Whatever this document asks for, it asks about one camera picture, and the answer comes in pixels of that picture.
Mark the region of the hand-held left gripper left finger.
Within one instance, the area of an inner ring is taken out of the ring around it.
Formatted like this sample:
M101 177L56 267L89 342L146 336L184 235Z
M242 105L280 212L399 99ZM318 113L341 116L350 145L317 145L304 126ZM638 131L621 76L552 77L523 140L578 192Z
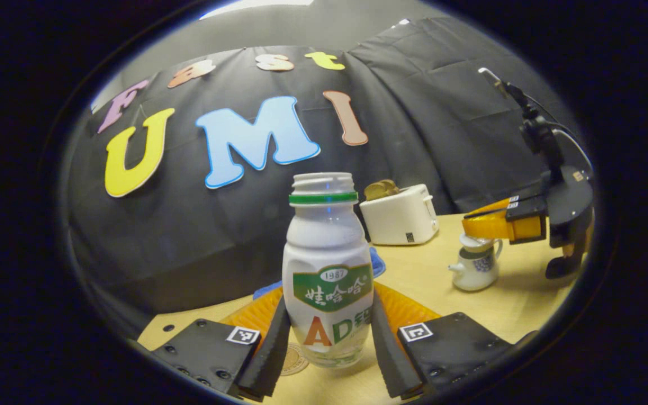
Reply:
M280 378L290 327L278 287L221 321L196 318L152 353L208 389L262 402Z

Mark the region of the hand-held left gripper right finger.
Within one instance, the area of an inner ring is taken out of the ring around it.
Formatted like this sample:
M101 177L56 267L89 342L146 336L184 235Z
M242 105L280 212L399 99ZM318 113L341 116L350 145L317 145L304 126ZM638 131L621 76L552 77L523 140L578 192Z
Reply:
M465 313L447 316L375 285L371 331L390 397L452 395L512 349Z

